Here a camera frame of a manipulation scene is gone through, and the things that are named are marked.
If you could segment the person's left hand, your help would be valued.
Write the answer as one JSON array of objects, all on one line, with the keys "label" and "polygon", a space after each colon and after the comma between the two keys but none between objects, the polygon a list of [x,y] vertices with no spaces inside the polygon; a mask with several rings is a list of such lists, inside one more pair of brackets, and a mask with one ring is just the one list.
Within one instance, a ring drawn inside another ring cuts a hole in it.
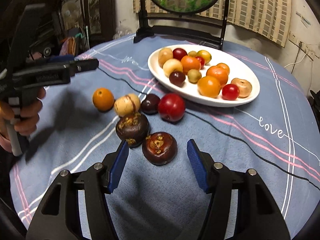
[{"label": "person's left hand", "polygon": [[19,134],[22,137],[28,137],[36,131],[40,119],[39,112],[43,106],[41,100],[45,96],[45,88],[39,88],[35,100],[30,105],[21,108],[20,121],[16,121],[12,126],[10,122],[15,118],[14,110],[8,103],[1,101],[1,147],[5,151],[15,156],[23,153],[16,136]]}]

